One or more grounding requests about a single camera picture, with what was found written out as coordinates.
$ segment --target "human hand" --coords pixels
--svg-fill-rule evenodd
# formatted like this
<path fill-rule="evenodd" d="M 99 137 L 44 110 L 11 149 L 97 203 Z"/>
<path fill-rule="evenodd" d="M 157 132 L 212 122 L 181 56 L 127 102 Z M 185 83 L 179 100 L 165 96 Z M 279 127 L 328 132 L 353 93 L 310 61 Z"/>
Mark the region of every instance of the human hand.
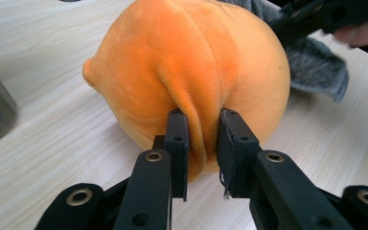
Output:
<path fill-rule="evenodd" d="M 368 45 L 368 22 L 359 26 L 346 26 L 334 32 L 333 35 L 337 40 L 351 46 L 366 46 Z"/>

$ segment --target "gray cloth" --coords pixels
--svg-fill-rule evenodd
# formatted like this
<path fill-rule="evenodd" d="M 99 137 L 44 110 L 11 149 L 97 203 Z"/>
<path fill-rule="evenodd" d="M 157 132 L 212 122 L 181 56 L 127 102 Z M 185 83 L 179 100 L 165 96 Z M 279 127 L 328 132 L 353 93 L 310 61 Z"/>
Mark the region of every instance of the gray cloth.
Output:
<path fill-rule="evenodd" d="M 253 12 L 266 23 L 280 13 L 262 0 L 219 0 Z M 313 38 L 282 41 L 291 72 L 291 87 L 310 93 L 324 93 L 340 102 L 348 87 L 345 62 L 322 42 Z"/>

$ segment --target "white table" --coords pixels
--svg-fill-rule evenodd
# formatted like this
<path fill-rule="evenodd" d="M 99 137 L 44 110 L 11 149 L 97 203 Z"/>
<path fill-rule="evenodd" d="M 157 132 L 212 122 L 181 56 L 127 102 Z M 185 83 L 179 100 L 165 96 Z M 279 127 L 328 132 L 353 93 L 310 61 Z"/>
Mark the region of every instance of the white table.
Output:
<path fill-rule="evenodd" d="M 141 150 L 81 76 L 130 2 L 0 1 L 0 80 L 18 104 L 18 118 L 0 140 L 0 229 L 33 229 L 71 185 L 106 190 L 130 176 Z M 291 92 L 264 149 L 287 153 L 318 187 L 340 196 L 348 185 L 368 185 L 368 54 L 320 39 L 348 63 L 345 98 Z M 172 228 L 253 229 L 248 201 L 222 193 L 217 174 L 199 178 L 187 203 L 174 201 Z"/>

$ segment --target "wooden table surface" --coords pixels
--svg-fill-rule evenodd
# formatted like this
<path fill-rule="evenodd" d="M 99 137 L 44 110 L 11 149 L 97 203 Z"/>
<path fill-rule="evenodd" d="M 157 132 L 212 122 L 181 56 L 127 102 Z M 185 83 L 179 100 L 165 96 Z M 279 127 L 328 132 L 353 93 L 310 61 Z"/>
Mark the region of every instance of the wooden table surface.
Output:
<path fill-rule="evenodd" d="M 131 174 L 141 150 L 81 76 L 104 33 L 131 0 L 0 1 L 0 80 L 18 105 L 0 140 L 0 229 L 33 229 L 58 193 Z M 347 62 L 345 98 L 292 91 L 264 149 L 291 156 L 318 187 L 338 196 L 368 185 L 368 54 L 317 34 Z M 173 229 L 253 229 L 248 200 L 224 200 L 217 174 L 173 202 Z"/>

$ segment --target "orange fuzzy fabric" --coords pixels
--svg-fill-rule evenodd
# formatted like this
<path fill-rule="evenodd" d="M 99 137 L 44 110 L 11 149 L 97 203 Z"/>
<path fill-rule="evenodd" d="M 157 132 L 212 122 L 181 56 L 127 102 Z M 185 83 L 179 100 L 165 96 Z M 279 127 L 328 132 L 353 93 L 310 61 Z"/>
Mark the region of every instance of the orange fuzzy fabric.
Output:
<path fill-rule="evenodd" d="M 190 132 L 189 180 L 218 171 L 219 113 L 238 111 L 264 143 L 289 91 L 282 45 L 257 16 L 214 0 L 138 0 L 113 23 L 83 75 L 144 150 L 179 108 Z"/>

